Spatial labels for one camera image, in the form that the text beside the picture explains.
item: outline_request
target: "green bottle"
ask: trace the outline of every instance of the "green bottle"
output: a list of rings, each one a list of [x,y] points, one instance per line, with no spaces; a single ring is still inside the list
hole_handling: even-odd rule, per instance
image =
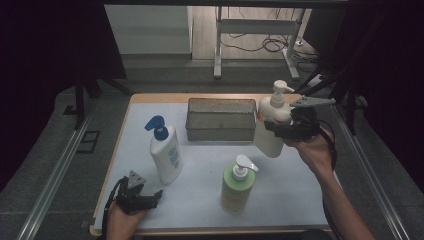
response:
[[[224,170],[222,180],[221,206],[230,213],[244,209],[255,182],[258,168],[245,155],[238,155],[236,162]]]

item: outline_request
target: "human arm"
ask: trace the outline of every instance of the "human arm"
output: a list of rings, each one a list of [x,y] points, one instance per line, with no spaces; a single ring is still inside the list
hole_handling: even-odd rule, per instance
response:
[[[106,240],[128,240],[134,234],[138,223],[144,218],[147,211],[140,211],[135,215],[126,214],[114,202],[109,208]]]
[[[333,136],[323,129],[331,138]],[[302,160],[315,174],[323,194],[324,203],[331,218],[344,239],[375,239],[367,225],[352,206],[336,181],[331,167],[331,152],[325,139],[318,135],[305,142],[284,140],[287,146],[295,147]]]

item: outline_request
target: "pump bottle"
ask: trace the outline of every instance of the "pump bottle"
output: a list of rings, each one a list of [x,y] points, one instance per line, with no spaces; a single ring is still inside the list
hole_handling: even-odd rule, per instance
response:
[[[255,182],[258,168],[245,155],[238,155],[236,162],[229,164],[224,170],[222,180],[221,206],[230,213],[244,209]]]
[[[264,121],[271,121],[275,124],[287,124],[291,122],[291,109],[284,102],[283,92],[293,92],[292,88],[282,80],[274,82],[274,94],[264,97],[259,101],[258,112],[256,114],[256,127],[253,142],[256,147],[266,156],[276,158],[280,156],[284,142],[281,138],[275,137],[274,132],[265,128]]]
[[[181,172],[182,161],[178,138],[173,126],[165,127],[162,116],[154,116],[144,127],[147,131],[154,130],[150,142],[150,154],[155,161],[159,179],[163,184],[173,182]]]

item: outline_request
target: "human hand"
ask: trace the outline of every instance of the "human hand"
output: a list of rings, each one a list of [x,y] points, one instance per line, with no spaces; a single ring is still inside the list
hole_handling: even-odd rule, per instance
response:
[[[109,207],[106,240],[128,240],[134,234],[138,223],[146,216],[147,211],[135,215],[126,214],[115,201]]]
[[[334,142],[334,136],[326,129],[322,128],[322,130],[327,133]],[[283,141],[287,146],[294,147],[299,151],[300,157],[306,165],[308,165],[318,180],[322,177],[333,175],[330,147],[321,134],[302,142],[287,139],[283,139]]]

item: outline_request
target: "blue pump cap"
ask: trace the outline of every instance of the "blue pump cap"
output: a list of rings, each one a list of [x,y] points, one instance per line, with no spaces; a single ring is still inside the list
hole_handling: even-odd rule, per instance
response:
[[[168,129],[165,127],[165,120],[162,116],[154,116],[144,127],[147,131],[150,131],[153,128],[155,129],[154,134],[156,140],[163,141],[168,138]]]

